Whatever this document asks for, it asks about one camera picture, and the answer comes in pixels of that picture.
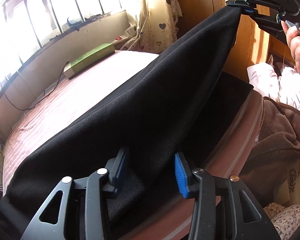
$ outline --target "black fabric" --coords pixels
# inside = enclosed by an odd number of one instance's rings
[[[209,156],[247,99],[253,86],[222,72],[209,99],[181,143],[181,150],[196,167]],[[117,220],[112,221],[113,239],[119,239],[171,203],[178,195],[174,158],[147,192]]]
[[[137,176],[144,187],[129,192],[134,196],[129,203],[144,193],[209,98],[239,20],[239,8],[222,8],[29,155],[17,168],[0,202],[0,225],[10,238],[20,239],[62,177],[90,175],[115,157],[121,146],[130,147],[133,176],[127,181]],[[110,214],[124,210],[120,204],[108,209]]]
[[[182,142],[183,153],[197,167],[228,129],[253,86],[228,73],[222,73],[209,100]]]
[[[128,170],[122,192],[116,199],[107,199],[109,220],[113,221],[124,212],[130,204],[138,198],[145,190],[146,186],[133,170]]]

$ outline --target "wall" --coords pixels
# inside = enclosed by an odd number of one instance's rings
[[[58,79],[68,60],[72,61],[102,43],[113,42],[129,26],[125,11],[92,22],[52,44],[20,73],[33,93],[40,95]],[[20,109],[29,107],[36,99],[20,75],[12,81],[5,95]],[[21,115],[22,111],[14,108],[4,95],[0,97],[0,132],[5,138]]]

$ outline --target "clamp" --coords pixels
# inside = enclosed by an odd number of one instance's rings
[[[182,152],[175,154],[175,176],[184,198],[194,198],[188,240],[280,240],[271,220],[236,175],[215,177],[191,169]],[[221,197],[216,207],[216,196]]]
[[[109,240],[106,199],[115,199],[122,189],[128,168],[129,148],[120,148],[89,177],[73,180],[66,176],[55,186],[36,212],[21,240]]]
[[[258,5],[272,8],[278,12],[276,18],[259,14]],[[228,0],[226,5],[240,7],[243,15],[250,16],[259,28],[287,44],[286,35],[281,26],[281,20],[289,27],[296,25],[300,27],[300,8],[295,0]]]

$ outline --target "wooden wardrobe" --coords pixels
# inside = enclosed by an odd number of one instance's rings
[[[182,36],[198,23],[225,6],[227,0],[178,0],[183,17],[178,20],[178,36]],[[269,8],[258,6],[260,14],[270,15]],[[260,30],[249,16],[242,15],[237,39],[226,62],[224,71],[248,80],[247,67],[266,62],[269,34]]]

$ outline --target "black cord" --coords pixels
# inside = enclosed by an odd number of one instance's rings
[[[58,78],[58,82],[56,84],[56,86],[53,88],[53,90],[48,94],[46,95],[45,97],[41,98],[39,102],[35,103],[35,105],[31,108],[26,108],[26,109],[20,109],[18,107],[16,107],[13,103],[11,103],[11,101],[7,98],[6,94],[3,92],[4,96],[6,97],[6,99],[9,101],[9,103],[16,109],[20,110],[20,111],[26,111],[26,110],[31,110],[31,109],[34,109],[36,107],[37,104],[39,104],[42,100],[44,100],[45,98],[47,98],[49,95],[51,95],[51,93],[57,88],[57,86],[59,85],[59,82],[60,82],[60,78],[61,78],[61,75],[63,73],[63,69],[65,68],[65,66],[69,63],[69,61],[67,61],[67,63],[64,65],[64,67],[62,68],[61,70],[61,73],[60,73],[60,76]]]

